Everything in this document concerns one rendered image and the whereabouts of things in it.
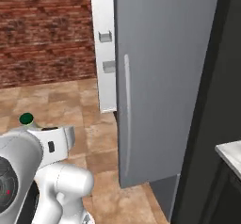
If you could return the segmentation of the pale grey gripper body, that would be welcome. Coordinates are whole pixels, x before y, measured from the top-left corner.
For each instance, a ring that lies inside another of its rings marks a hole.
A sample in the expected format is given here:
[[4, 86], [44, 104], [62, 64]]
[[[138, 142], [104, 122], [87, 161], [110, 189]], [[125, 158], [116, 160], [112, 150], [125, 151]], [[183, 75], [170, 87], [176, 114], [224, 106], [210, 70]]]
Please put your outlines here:
[[64, 134], [65, 134], [66, 152], [67, 152], [67, 154], [70, 154], [70, 150], [75, 146], [74, 127], [73, 126], [65, 126]]

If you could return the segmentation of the white fridge door inner side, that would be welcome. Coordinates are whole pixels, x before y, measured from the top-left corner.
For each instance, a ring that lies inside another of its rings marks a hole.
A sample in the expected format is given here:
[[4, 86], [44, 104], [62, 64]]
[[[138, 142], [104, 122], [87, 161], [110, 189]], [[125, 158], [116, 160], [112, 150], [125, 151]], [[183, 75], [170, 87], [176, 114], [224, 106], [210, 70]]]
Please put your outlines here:
[[[114, 1], [91, 0], [91, 8], [100, 111], [112, 112], [117, 110], [116, 73], [104, 73], [103, 62], [115, 61]], [[99, 33], [108, 31], [112, 32], [112, 41], [101, 43]]]

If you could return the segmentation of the grey fridge door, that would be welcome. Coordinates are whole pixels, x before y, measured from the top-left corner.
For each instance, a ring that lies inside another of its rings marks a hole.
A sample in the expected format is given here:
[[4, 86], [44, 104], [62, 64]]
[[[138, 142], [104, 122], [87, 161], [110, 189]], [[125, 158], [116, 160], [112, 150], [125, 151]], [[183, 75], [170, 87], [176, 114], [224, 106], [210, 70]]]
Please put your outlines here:
[[[217, 0], [114, 0], [120, 186], [180, 173]], [[131, 158], [124, 55], [130, 60]]]

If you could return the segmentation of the dark fridge housing panel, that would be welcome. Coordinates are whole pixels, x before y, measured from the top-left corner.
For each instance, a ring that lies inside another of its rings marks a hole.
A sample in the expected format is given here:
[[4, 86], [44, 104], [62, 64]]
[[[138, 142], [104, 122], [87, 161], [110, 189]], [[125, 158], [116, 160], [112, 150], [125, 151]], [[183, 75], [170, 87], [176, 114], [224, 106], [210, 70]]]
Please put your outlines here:
[[217, 0], [170, 224], [204, 224], [215, 146], [241, 139], [241, 0]]

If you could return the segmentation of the pale counter with dark cupboard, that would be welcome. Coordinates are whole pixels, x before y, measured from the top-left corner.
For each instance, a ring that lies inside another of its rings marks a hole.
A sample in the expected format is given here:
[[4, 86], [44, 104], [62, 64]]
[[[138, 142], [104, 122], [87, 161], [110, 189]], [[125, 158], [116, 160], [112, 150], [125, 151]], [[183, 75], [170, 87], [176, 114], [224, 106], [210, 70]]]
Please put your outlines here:
[[241, 224], [241, 140], [215, 146], [219, 164], [200, 224]]

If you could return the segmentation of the green capped bottle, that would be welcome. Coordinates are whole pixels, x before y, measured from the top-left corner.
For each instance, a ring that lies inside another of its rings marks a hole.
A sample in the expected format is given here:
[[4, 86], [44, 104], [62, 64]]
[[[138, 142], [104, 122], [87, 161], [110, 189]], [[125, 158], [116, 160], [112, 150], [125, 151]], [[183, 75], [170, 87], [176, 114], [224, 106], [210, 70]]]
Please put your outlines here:
[[21, 123], [21, 125], [27, 126], [27, 127], [31, 127], [31, 128], [40, 128], [42, 131], [49, 131], [49, 130], [55, 130], [58, 129], [58, 127], [39, 127], [38, 124], [36, 124], [36, 122], [34, 121], [34, 116], [29, 113], [23, 113], [20, 117], [19, 117], [19, 122]]

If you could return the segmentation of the grey door bin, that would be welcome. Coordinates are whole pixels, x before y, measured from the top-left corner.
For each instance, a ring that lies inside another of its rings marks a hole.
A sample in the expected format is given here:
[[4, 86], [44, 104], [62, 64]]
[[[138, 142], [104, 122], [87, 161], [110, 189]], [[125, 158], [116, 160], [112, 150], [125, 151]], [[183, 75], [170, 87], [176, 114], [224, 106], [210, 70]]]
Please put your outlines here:
[[116, 70], [116, 63], [114, 60], [103, 62], [104, 73], [112, 73]]
[[108, 31], [108, 32], [104, 32], [104, 33], [99, 33], [99, 41], [101, 43], [111, 42], [112, 41], [112, 32]]

